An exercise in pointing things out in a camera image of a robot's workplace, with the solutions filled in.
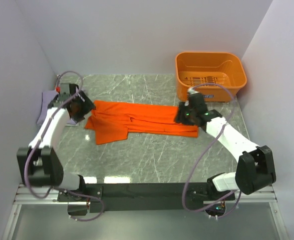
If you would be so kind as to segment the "orange t shirt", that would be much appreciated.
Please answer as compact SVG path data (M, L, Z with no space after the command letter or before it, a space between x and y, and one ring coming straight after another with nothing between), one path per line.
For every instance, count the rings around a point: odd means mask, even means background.
M174 122L176 106L101 100L94 104L84 128L95 132L97 145L126 140L129 133L198 137L196 126Z

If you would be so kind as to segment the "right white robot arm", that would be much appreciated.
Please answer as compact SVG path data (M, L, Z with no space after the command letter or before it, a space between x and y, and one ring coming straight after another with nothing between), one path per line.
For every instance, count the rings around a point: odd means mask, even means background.
M216 200L225 191L234 190L250 195L276 182L272 150L250 141L218 111L209 110L200 92L188 90L187 100L179 103L175 122L201 128L221 143L237 162L235 172L221 173L208 179L206 194L209 198Z

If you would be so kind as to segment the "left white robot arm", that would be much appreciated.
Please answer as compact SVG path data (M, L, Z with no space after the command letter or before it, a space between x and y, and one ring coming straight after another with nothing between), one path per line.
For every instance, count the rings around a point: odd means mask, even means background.
M40 129L29 145L16 153L22 182L34 197L47 197L35 192L41 187L69 192L75 201L86 197L83 176L65 171L55 149L65 126L81 122L93 109L94 103L74 83L62 83L42 93Z

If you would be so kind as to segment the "folded purple t shirt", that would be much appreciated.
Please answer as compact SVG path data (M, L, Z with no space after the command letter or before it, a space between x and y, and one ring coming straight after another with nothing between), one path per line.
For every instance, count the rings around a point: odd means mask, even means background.
M41 104L41 112L40 116L37 120L37 125L41 126L46 118L48 105L54 98L58 96L58 93L55 90L46 90L42 92L42 104Z

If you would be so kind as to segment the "orange plastic basket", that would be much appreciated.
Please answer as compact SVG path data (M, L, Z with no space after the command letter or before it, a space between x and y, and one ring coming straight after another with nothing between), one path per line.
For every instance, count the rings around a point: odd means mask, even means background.
M233 96L247 84L240 59L228 52L181 52L175 57L176 94L187 100L187 90L202 85L197 91L207 102L229 102L229 94L216 84L227 88Z

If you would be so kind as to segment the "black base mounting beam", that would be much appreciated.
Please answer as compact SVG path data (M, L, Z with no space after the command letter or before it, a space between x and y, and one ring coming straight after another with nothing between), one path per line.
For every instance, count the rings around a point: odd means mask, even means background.
M185 205L191 210L204 207L204 202L214 202L231 191L218 192L206 182L190 183ZM182 210L184 183L87 183L81 194L98 199L75 196L60 191L60 203L85 204L89 213L99 213L104 202L105 211Z

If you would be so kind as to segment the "aluminium table edge rail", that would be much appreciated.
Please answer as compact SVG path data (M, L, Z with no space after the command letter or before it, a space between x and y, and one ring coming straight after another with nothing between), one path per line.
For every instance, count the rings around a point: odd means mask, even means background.
M54 148L68 114L60 105L56 96L48 105L46 118L35 138L27 148L17 152L21 178L28 187L58 186L62 182L63 170Z

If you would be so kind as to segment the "front aluminium rail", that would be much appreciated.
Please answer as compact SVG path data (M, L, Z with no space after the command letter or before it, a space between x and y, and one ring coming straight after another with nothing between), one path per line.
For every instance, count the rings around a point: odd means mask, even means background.
M157 191L154 193L146 193L143 194L141 192L138 193L129 193L126 192L124 194L119 195L121 198L128 198L130 200L138 199L138 200L147 200L147 199L167 199L167 198L176 198L179 203L182 202L182 193L177 191ZM262 190L259 190L251 195L246 195L244 193L240 194L239 191L235 192L234 195L229 197L225 197L227 201L235 201L238 197L241 197L241 201L245 203L276 203L277 197L275 195L274 189L271 186L265 187ZM13 203L15 205L45 205L45 204L74 204L76 203L75 199L68 196L68 193L63 191L58 191L52 189L49 195L44 199L39 199L34 197L29 190L23 186L19 185L18 190L16 192Z

